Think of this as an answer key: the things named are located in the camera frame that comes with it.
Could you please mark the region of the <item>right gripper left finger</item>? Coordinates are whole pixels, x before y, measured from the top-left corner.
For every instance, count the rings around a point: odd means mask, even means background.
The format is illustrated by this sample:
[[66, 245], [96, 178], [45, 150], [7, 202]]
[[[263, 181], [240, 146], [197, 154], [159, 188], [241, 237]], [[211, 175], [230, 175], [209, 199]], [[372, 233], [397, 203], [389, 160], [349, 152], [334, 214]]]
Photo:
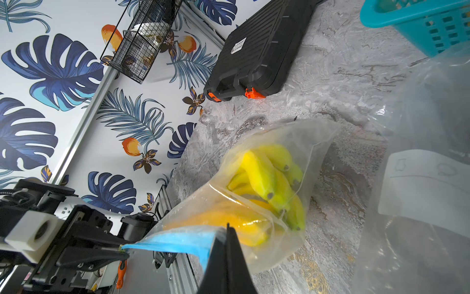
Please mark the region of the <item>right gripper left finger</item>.
[[198, 294], [227, 294], [226, 267], [227, 228], [219, 229], [211, 247], [207, 267], [198, 288]]

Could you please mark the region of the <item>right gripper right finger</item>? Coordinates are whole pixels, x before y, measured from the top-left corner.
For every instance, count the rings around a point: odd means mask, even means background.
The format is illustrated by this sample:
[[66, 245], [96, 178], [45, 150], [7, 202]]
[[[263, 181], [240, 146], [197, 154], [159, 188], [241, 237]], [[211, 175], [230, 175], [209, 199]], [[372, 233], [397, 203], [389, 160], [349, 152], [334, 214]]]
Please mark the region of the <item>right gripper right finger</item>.
[[236, 230], [227, 224], [226, 283], [228, 294], [256, 294]]

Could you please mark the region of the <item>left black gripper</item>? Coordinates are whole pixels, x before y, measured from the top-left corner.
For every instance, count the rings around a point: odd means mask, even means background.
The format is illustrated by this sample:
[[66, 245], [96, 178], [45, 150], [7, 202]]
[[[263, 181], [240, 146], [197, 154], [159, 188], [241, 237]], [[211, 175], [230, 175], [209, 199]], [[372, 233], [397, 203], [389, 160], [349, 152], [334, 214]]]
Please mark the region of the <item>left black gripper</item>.
[[121, 251], [127, 241], [110, 233], [103, 213], [78, 205], [59, 230], [23, 286], [25, 294], [79, 294], [86, 290], [84, 275], [130, 256]]

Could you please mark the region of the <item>clear zip-top bag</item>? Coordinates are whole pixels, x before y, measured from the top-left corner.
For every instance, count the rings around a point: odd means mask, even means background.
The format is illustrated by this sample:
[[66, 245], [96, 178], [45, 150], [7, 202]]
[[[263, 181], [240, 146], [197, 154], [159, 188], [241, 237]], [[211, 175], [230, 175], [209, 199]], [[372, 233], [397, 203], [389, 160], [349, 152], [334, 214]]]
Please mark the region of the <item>clear zip-top bag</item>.
[[206, 268], [231, 227], [251, 273], [275, 267], [304, 244], [313, 187], [339, 130], [314, 118], [247, 132], [206, 184], [125, 249], [189, 254]]
[[470, 291], [470, 45], [413, 70], [370, 122], [388, 146], [372, 188], [355, 294]]

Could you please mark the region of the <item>yellow banana bunch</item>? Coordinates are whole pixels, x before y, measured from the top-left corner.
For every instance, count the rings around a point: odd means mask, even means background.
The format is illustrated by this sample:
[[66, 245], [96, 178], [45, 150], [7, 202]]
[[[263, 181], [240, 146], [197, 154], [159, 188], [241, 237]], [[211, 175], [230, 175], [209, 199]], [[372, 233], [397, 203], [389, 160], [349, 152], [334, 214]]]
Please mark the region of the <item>yellow banana bunch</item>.
[[240, 242], [249, 247], [268, 241], [279, 221], [294, 232], [305, 230], [306, 211], [296, 193], [304, 173], [285, 146], [271, 144], [249, 149], [234, 167], [236, 173], [218, 191], [225, 199], [169, 227], [230, 224]]

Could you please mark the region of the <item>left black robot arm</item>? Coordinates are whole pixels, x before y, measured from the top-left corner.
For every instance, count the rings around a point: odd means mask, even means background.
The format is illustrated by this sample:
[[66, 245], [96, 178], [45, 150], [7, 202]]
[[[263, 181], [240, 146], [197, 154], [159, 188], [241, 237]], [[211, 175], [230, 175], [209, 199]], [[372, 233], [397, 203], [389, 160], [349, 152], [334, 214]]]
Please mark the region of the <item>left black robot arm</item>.
[[24, 292], [77, 294], [86, 289], [83, 274], [129, 258], [120, 248], [127, 241], [111, 234], [113, 223], [99, 210], [79, 204], [59, 218], [68, 197], [76, 198], [73, 189], [33, 178], [1, 190], [2, 281], [26, 266]]

